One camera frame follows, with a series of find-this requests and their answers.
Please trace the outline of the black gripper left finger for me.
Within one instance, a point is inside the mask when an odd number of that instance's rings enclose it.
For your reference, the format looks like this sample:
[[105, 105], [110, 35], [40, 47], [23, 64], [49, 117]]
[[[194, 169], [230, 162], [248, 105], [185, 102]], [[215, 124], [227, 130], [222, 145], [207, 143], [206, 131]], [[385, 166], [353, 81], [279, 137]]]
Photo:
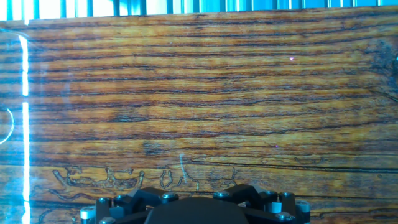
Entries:
[[117, 223], [125, 220], [127, 223], [144, 223], [145, 212], [151, 207], [173, 202], [179, 199], [175, 192], [154, 187], [134, 189], [128, 194], [117, 195], [114, 198], [100, 197], [92, 206], [80, 210], [81, 223]]

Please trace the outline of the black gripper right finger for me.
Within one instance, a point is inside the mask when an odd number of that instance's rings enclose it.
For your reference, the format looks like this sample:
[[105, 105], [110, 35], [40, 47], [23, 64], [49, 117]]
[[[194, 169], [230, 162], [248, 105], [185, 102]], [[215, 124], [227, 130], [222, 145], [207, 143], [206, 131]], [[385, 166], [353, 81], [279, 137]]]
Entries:
[[213, 194], [215, 200], [231, 202], [249, 223], [310, 224], [310, 203], [292, 192], [275, 192], [239, 184]]

